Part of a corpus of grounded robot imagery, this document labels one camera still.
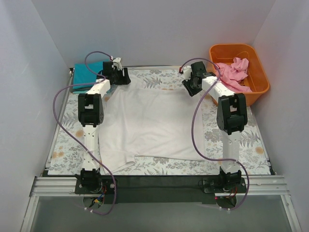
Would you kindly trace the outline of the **white t shirt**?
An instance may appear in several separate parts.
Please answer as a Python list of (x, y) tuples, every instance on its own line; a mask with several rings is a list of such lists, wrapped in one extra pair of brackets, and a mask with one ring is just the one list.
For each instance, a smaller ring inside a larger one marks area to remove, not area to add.
[(112, 172), (136, 157), (201, 160), (204, 150), (200, 96), (186, 90), (119, 86), (106, 102), (99, 129), (102, 163)]

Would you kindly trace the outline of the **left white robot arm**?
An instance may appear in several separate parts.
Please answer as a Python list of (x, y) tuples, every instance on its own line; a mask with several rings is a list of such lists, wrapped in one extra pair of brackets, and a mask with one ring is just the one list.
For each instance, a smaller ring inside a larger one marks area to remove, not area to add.
[(131, 80), (127, 68), (122, 67), (121, 58), (102, 63), (96, 84), (84, 94), (78, 95), (78, 119), (82, 125), (84, 145), (87, 148), (78, 180), (81, 187), (92, 193), (102, 190), (100, 179), (100, 158), (98, 151), (99, 126), (104, 120), (102, 98), (112, 85), (128, 85)]

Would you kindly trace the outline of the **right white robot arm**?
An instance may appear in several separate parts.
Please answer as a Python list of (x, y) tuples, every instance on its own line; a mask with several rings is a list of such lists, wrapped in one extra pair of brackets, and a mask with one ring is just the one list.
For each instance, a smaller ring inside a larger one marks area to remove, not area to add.
[(248, 122), (245, 95), (229, 90), (220, 81), (221, 73), (208, 72), (202, 61), (183, 64), (179, 73), (184, 76), (182, 84), (191, 97), (205, 91), (217, 102), (216, 122), (222, 133), (223, 155), (219, 174), (209, 186), (224, 192), (234, 190), (241, 184), (240, 137)]

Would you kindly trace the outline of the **pink t shirt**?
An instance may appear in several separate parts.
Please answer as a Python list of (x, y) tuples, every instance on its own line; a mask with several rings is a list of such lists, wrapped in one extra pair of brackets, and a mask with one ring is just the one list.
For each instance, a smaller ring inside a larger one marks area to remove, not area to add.
[(216, 63), (220, 70), (221, 82), (233, 92), (252, 92), (250, 87), (242, 86), (240, 82), (248, 77), (249, 61), (246, 58), (234, 58), (233, 63)]

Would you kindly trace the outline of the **orange plastic basket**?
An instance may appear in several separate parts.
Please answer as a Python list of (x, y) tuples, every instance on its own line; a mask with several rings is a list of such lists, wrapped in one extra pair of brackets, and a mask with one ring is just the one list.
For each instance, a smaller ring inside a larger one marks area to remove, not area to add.
[(219, 66), (216, 74), (225, 87), (244, 93), (247, 106), (266, 93), (270, 84), (256, 50), (247, 44), (216, 44), (209, 50), (210, 59)]

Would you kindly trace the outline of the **floral table mat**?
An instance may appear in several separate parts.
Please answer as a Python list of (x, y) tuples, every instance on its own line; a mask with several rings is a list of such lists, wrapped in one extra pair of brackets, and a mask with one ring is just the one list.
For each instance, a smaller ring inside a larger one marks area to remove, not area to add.
[[(129, 69), (133, 82), (147, 90), (181, 90), (180, 74), (173, 69)], [(223, 164), (223, 132), (219, 130), (215, 113), (217, 108), (209, 96), (206, 96), (200, 106), (202, 111), (204, 148), (199, 160), (170, 159), (163, 157), (137, 156), (133, 162), (125, 165), (115, 175), (207, 175), (218, 174)], [(53, 155), (46, 165), (48, 175), (79, 174), (85, 149), (71, 138), (74, 134), (83, 141), (82, 126), (78, 122), (78, 95), (69, 93), (65, 101), (62, 125), (55, 134)], [(239, 154), (233, 158), (242, 165), (243, 174), (270, 174), (269, 158), (264, 152), (264, 144), (258, 125), (250, 108), (247, 109), (248, 123), (239, 134), (239, 140), (233, 145), (238, 146)]]

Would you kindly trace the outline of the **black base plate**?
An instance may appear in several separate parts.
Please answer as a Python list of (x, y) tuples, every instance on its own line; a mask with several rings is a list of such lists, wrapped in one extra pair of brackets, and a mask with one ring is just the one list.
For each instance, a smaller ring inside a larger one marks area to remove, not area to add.
[(116, 175), (102, 176), (99, 189), (90, 191), (77, 180), (74, 193), (94, 197), (106, 190), (105, 202), (116, 203), (203, 203), (215, 204), (215, 195), (227, 195), (215, 175)]

